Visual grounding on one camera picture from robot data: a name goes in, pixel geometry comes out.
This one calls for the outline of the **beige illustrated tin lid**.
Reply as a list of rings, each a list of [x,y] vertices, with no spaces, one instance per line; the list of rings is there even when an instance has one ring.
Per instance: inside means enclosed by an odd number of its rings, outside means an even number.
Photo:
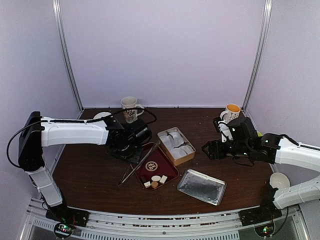
[[[193,169],[187,169],[177,185],[177,190],[202,202],[218,206],[227,183]]]

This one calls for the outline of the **black tongs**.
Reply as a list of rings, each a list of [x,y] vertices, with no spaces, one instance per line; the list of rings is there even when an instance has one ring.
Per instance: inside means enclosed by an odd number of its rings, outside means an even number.
[[[136,171],[143,165],[143,163],[145,162],[145,160],[147,160],[147,158],[149,158],[149,156],[156,150],[156,148],[160,145],[160,140],[158,140],[157,142],[155,142],[152,147],[150,148],[150,150],[143,156],[143,158],[140,160],[140,162],[131,170],[131,172],[129,172],[128,174],[126,174],[126,171],[124,172],[121,180],[118,182],[117,186],[121,186],[124,185],[135,173]]]

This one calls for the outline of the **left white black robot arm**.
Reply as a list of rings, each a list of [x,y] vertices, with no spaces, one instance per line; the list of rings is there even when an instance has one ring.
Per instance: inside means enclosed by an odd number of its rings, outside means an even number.
[[[34,181],[53,215],[67,222],[72,218],[72,211],[46,167],[43,148],[76,144],[106,146],[114,158],[138,164],[143,143],[151,137],[152,132],[142,119],[121,124],[110,112],[100,112],[92,119],[54,119],[34,111],[19,136],[18,165]]]

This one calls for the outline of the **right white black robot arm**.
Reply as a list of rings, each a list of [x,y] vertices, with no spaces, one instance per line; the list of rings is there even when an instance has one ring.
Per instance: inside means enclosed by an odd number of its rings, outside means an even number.
[[[201,150],[211,160],[227,157],[247,158],[269,164],[286,164],[304,169],[320,171],[320,148],[296,142],[285,134],[266,133],[243,139],[212,140],[205,143]],[[294,186],[277,188],[269,201],[259,206],[256,216],[259,220],[268,220],[276,209],[313,201],[320,198],[320,178],[299,183]]]

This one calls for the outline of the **beige chocolate tin box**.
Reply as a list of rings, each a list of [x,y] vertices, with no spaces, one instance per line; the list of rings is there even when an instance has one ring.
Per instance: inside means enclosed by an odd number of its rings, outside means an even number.
[[[196,149],[178,127],[158,132],[160,149],[174,166],[179,166],[195,157]]]

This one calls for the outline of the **white round chocolate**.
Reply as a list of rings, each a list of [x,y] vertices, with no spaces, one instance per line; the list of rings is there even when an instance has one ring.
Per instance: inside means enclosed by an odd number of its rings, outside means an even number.
[[[151,180],[153,181],[153,182],[159,182],[160,180],[161,180],[161,176],[159,176],[159,175],[154,175],[154,176],[152,176],[151,177]]]

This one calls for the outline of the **white square chocolate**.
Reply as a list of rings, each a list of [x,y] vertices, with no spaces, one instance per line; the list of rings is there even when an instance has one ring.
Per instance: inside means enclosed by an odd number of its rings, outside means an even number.
[[[150,181],[145,182],[144,186],[146,189],[149,188],[151,186],[151,182]]]

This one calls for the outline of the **brown round chocolate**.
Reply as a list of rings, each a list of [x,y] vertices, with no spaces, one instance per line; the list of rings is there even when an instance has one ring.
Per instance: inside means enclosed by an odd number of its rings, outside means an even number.
[[[157,188],[158,185],[159,185],[159,183],[156,182],[156,181],[152,181],[152,182],[151,182],[151,187],[152,187],[153,189]]]

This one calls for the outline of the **white rectangular chocolate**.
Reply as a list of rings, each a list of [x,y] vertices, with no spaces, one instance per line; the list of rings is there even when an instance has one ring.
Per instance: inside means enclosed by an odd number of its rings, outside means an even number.
[[[164,184],[164,183],[167,181],[167,179],[168,179],[168,177],[167,177],[166,175],[163,175],[163,176],[160,178],[159,182],[160,182],[161,184]]]

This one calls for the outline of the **white paper cup liner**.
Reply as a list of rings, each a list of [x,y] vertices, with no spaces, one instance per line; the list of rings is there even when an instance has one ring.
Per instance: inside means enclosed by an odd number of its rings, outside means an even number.
[[[180,147],[170,148],[169,152],[175,160],[180,159],[186,155],[186,153]]]
[[[163,143],[170,143],[171,145],[175,143],[173,136],[169,133],[161,135],[159,138]]]
[[[190,145],[182,145],[181,147],[180,147],[187,155],[190,155],[190,154],[192,154],[192,153],[194,153],[195,151],[194,151],[194,149],[193,149],[193,147],[192,146],[190,146]]]
[[[180,141],[180,140],[184,140],[181,133],[179,131],[170,131],[169,134],[172,136],[172,138],[175,141]]]

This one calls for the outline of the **tall floral beige mug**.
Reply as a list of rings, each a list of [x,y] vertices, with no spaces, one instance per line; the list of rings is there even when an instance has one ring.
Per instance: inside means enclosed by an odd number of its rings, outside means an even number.
[[[138,104],[138,99],[133,96],[127,96],[120,101],[122,109],[124,109],[124,119],[128,124],[133,123],[144,113],[144,107]]]

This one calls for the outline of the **white teacup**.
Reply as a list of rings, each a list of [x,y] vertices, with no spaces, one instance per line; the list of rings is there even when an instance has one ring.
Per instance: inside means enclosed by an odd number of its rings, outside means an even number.
[[[110,116],[110,115],[111,115],[111,113],[108,112],[108,111],[99,112],[93,117],[93,120],[101,119],[103,117],[107,117],[107,116]]]

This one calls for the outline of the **dark red lacquer tray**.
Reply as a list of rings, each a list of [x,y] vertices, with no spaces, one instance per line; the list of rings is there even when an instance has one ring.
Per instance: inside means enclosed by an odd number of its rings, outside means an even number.
[[[160,176],[163,175],[167,176],[167,180],[164,184],[161,184],[158,181],[158,187],[152,188],[145,188],[144,183],[142,182],[141,177],[146,179],[146,182],[150,181],[152,183],[152,176]],[[153,191],[156,190],[168,183],[172,180],[176,179],[179,175],[178,169],[173,165],[173,163],[169,160],[169,158],[165,155],[165,153],[160,149],[158,146],[156,150],[145,160],[143,165],[135,172],[135,176],[137,177],[138,181],[141,183],[143,189],[146,191]]]

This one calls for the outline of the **white mug yellow interior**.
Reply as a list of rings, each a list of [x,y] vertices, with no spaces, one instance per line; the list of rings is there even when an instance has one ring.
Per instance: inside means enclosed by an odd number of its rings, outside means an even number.
[[[239,117],[241,112],[241,108],[233,103],[229,103],[226,105],[225,110],[220,113],[220,119],[229,123],[232,120],[235,120]]]

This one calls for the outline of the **white bowl near right base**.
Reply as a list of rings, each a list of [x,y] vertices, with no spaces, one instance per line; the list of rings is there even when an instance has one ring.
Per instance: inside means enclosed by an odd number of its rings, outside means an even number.
[[[283,189],[290,187],[291,183],[285,174],[281,172],[274,172],[269,178],[269,185],[273,189]]]

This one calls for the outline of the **front aluminium rail frame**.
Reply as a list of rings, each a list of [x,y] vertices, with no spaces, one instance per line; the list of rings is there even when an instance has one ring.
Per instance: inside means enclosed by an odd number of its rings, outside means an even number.
[[[58,223],[46,218],[41,198],[30,199],[18,240],[59,240],[54,234]],[[239,210],[181,215],[140,215],[89,212],[86,227],[76,226],[66,240],[311,240],[304,216],[298,206],[282,210],[282,216],[242,226]],[[275,224],[275,235],[259,236],[262,224]]]

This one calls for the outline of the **right aluminium frame post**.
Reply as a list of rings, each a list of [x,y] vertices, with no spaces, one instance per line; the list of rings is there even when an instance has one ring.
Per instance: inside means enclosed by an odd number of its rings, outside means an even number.
[[[272,6],[273,1],[272,0],[265,0],[264,1],[264,8],[263,8],[263,14],[262,14],[262,20],[261,20],[261,28],[260,28],[260,35],[258,39],[256,54],[253,62],[253,68],[251,71],[247,91],[245,94],[245,98],[242,104],[242,112],[247,115],[248,113],[248,107],[250,103],[250,99],[254,90],[254,86],[256,83],[256,80],[258,78],[264,49],[266,46],[269,28],[270,28],[270,21],[272,17]]]

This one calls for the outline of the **aluminium frame post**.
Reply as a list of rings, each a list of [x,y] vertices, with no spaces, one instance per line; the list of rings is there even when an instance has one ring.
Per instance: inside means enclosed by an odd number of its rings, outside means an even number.
[[[251,71],[247,91],[245,94],[245,98],[242,104],[242,112],[247,115],[248,113],[248,107],[250,103],[250,99],[254,90],[254,86],[256,83],[256,80],[258,78],[264,49],[266,46],[269,28],[270,28],[270,21],[272,17],[272,6],[273,1],[272,0],[265,0],[264,1],[264,8],[263,8],[263,14],[262,14],[262,20],[261,20],[261,28],[260,28],[260,35],[258,39],[256,54],[253,62],[253,68]]]
[[[60,46],[62,50],[63,62],[65,65],[67,78],[70,83],[71,91],[74,96],[77,108],[80,112],[82,112],[84,110],[84,107],[80,98],[79,90],[78,90],[74,72],[72,69],[72,63],[71,63],[71,59],[68,51],[67,40],[66,40],[66,35],[65,35],[64,25],[63,25],[60,0],[53,0],[52,6],[53,6],[53,13],[54,13],[55,22],[58,30],[59,41],[60,41]]]

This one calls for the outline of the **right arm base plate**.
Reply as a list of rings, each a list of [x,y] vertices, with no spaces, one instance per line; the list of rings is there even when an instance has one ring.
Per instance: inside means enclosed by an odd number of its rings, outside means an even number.
[[[259,206],[255,208],[241,210],[238,214],[241,224],[244,227],[279,218],[282,216],[282,211],[277,208]]]

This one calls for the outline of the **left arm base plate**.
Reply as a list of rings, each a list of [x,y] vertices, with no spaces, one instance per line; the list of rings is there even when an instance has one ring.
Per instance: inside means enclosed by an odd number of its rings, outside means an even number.
[[[72,227],[86,227],[90,213],[73,208],[49,208],[45,217]]]

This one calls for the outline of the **left aluminium frame post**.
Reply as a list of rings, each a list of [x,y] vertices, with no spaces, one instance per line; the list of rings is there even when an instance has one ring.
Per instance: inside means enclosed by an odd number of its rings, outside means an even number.
[[[67,78],[70,83],[71,91],[74,96],[77,108],[80,112],[82,112],[84,110],[84,107],[80,98],[79,90],[78,90],[74,72],[72,69],[72,63],[71,63],[71,59],[68,51],[67,40],[66,40],[66,35],[65,35],[64,25],[63,25],[60,0],[53,0],[52,6],[53,6],[53,13],[54,13],[55,22],[58,30],[59,41],[60,41],[60,46],[62,50],[63,62],[65,65]]]

